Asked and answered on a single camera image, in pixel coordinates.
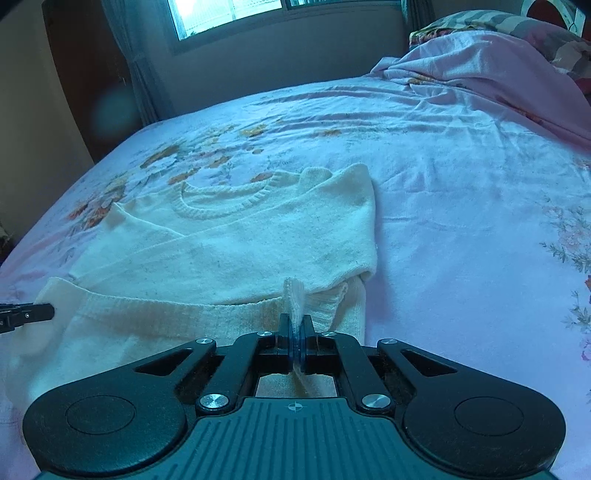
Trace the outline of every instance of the silver bolt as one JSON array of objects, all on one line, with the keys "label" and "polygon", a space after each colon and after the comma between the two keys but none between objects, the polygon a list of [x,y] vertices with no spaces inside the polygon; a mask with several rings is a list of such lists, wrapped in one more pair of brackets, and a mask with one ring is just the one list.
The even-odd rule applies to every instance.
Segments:
[{"label": "silver bolt", "polygon": [[386,395],[382,395],[379,393],[372,393],[371,395],[366,395],[361,400],[363,404],[367,408],[386,408],[390,405],[390,399]]},{"label": "silver bolt", "polygon": [[222,408],[228,405],[230,401],[228,397],[219,393],[211,393],[204,395],[199,400],[202,407],[208,408],[209,410],[215,410],[216,408]]}]

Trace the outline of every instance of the gray curtain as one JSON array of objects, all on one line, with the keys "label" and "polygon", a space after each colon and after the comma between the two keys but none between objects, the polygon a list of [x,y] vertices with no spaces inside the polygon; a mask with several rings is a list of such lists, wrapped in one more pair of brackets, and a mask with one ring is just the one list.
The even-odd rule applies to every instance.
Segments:
[{"label": "gray curtain", "polygon": [[135,101],[144,126],[171,118],[170,97],[146,55],[145,32],[137,0],[102,0],[115,41],[131,72]]},{"label": "gray curtain", "polygon": [[402,0],[402,14],[409,34],[435,22],[431,0]]}]

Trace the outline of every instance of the striped pillow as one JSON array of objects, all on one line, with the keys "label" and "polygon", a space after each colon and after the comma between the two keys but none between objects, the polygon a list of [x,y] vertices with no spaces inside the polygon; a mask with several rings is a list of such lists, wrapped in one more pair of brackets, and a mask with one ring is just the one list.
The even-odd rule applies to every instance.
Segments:
[{"label": "striped pillow", "polygon": [[546,60],[591,93],[591,43],[557,25],[496,10],[469,10],[441,18],[410,34],[411,50],[456,31],[491,30],[527,41]]}]

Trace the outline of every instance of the bedsheet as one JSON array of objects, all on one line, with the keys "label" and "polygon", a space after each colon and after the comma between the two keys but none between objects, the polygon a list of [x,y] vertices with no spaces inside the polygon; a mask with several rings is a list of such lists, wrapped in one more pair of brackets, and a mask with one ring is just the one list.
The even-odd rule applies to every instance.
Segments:
[{"label": "bedsheet", "polygon": [[[0,301],[34,301],[49,277],[64,277],[113,202],[180,181],[239,185],[365,163],[379,257],[366,344],[398,338],[540,391],[567,421],[554,473],[591,478],[591,106],[549,64],[517,65],[516,52],[528,53],[519,42],[447,35],[364,77],[146,127],[17,245],[0,268]],[[0,336],[0,369],[9,342]],[[38,470],[23,412],[2,376],[0,478],[29,480]]]}]

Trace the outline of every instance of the headboard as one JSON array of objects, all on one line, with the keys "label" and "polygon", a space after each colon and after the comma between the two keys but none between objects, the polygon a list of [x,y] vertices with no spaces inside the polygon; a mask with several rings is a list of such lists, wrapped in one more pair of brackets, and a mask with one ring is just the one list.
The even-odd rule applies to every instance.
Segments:
[{"label": "headboard", "polygon": [[521,15],[558,25],[591,41],[591,18],[585,18],[569,0],[524,0]]}]

